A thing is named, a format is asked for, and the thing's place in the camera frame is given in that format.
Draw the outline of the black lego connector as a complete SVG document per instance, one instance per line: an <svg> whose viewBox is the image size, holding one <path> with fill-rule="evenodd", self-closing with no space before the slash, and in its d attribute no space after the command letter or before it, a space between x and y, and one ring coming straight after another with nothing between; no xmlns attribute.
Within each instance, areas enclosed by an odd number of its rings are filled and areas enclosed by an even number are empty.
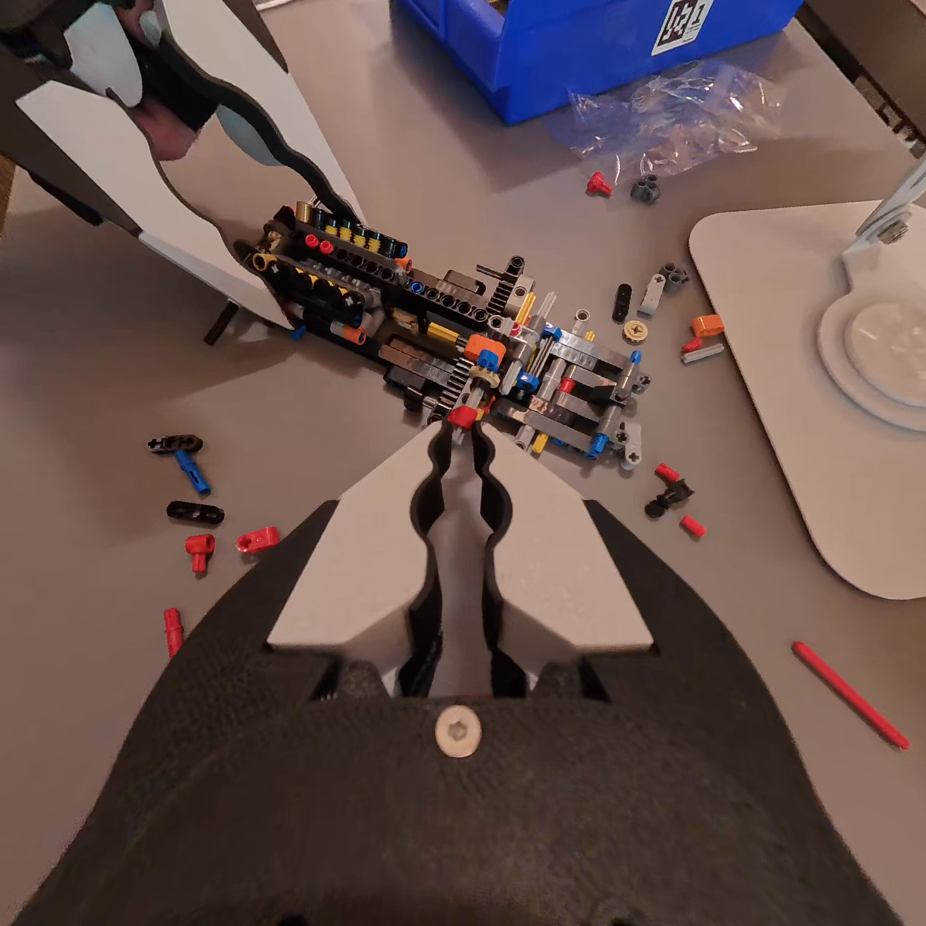
<svg viewBox="0 0 926 926"><path fill-rule="evenodd" d="M656 498L644 507L644 513L647 517L659 519L662 518L673 507L684 504L694 494L694 490L688 485L686 480L679 479L670 481L666 484L665 490L658 494Z"/></svg>

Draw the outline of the long red lego axle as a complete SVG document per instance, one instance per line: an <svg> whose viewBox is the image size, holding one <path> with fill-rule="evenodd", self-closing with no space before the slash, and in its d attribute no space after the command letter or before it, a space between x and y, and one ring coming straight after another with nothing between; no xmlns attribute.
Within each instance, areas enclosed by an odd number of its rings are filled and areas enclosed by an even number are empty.
<svg viewBox="0 0 926 926"><path fill-rule="evenodd" d="M829 688L852 712L863 720L887 744L902 751L910 748L909 738L865 700L841 675L836 672L807 643L791 643L793 655Z"/></svg>

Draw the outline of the person's left hand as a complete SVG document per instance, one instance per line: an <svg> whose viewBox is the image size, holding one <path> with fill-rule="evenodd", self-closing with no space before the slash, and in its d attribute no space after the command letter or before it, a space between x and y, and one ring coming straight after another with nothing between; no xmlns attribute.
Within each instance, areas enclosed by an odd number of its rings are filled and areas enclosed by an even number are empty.
<svg viewBox="0 0 926 926"><path fill-rule="evenodd" d="M131 110L133 121L145 133L157 161L175 161L185 156L199 136L168 107L153 97L144 97Z"/></svg>

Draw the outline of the clear plastic bag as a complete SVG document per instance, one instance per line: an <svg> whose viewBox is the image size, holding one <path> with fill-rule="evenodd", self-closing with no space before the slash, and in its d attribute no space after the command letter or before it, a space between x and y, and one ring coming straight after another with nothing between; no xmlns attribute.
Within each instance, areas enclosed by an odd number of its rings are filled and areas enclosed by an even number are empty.
<svg viewBox="0 0 926 926"><path fill-rule="evenodd" d="M600 95L570 92L543 122L607 181L668 178L777 138L785 94L778 82L710 58Z"/></svg>

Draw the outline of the white lamp base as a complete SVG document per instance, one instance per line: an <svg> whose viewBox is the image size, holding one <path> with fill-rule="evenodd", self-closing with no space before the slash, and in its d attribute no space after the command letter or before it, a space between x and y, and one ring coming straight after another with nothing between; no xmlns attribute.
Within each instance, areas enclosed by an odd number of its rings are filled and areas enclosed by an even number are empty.
<svg viewBox="0 0 926 926"><path fill-rule="evenodd" d="M924 420L864 409L824 365L817 332L848 292L841 255L874 202L702 218L689 250L812 541L846 582L924 597Z"/></svg>

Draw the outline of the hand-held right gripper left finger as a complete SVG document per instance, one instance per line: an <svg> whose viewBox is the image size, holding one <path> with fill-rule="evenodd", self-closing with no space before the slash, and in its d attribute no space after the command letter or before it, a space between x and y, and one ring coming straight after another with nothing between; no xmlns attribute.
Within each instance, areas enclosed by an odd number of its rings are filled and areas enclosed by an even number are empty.
<svg viewBox="0 0 926 926"><path fill-rule="evenodd" d="M429 534L445 511L447 424L434 423L341 495L268 637L276 650L364 661L427 696L443 652Z"/></svg>

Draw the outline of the lego car chassis assembly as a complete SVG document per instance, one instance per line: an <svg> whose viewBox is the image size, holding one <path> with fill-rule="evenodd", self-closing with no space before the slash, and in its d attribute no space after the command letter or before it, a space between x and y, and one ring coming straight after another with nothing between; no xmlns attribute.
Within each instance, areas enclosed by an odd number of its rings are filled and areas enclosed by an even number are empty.
<svg viewBox="0 0 926 926"><path fill-rule="evenodd" d="M295 339L313 334L378 363L406 411L448 422L455 443L496 415L526 453L557 445L619 464L619 423L639 423L651 383L642 354L598 346L585 310L556 323L557 295L537 298L522 257L502 272L436 277L404 242L319 202L284 205L232 248L280 298Z"/></svg>

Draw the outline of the blue lego pin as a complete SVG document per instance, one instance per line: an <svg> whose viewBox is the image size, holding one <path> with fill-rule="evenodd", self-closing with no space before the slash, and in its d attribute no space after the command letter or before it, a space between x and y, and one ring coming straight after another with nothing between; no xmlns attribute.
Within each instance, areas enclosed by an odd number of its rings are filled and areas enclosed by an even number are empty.
<svg viewBox="0 0 926 926"><path fill-rule="evenodd" d="M212 487L196 465L193 456L187 451L177 450L173 453L173 457L182 473L190 481L193 491L201 498L210 496Z"/></svg>

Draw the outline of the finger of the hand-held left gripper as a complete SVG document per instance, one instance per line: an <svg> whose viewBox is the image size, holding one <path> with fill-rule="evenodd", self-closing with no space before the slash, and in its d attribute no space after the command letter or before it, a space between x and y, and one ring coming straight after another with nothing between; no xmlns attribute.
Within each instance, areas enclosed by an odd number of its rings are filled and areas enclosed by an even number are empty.
<svg viewBox="0 0 926 926"><path fill-rule="evenodd" d="M17 99L16 106L127 214L145 246L236 306L292 330L262 278L238 261L209 218L179 196L145 133L117 102L49 81Z"/></svg>
<svg viewBox="0 0 926 926"><path fill-rule="evenodd" d="M217 105L253 159L299 174L336 217L363 212L281 50L251 2L157 1L161 58Z"/></svg>

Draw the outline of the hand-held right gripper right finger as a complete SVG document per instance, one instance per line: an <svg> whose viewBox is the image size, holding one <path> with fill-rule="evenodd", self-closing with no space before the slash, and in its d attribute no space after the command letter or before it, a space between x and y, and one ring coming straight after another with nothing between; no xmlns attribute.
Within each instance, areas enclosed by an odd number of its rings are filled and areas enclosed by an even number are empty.
<svg viewBox="0 0 926 926"><path fill-rule="evenodd" d="M471 432L481 481L483 635L495 696L526 696L553 663L654 645L584 497L493 426Z"/></svg>

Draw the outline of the blue plastic bin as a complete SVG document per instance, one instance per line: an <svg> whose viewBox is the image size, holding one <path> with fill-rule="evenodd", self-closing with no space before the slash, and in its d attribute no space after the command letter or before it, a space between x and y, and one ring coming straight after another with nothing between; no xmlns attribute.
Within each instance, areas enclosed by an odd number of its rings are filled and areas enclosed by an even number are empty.
<svg viewBox="0 0 926 926"><path fill-rule="evenodd" d="M508 125L784 29L800 1L404 1Z"/></svg>

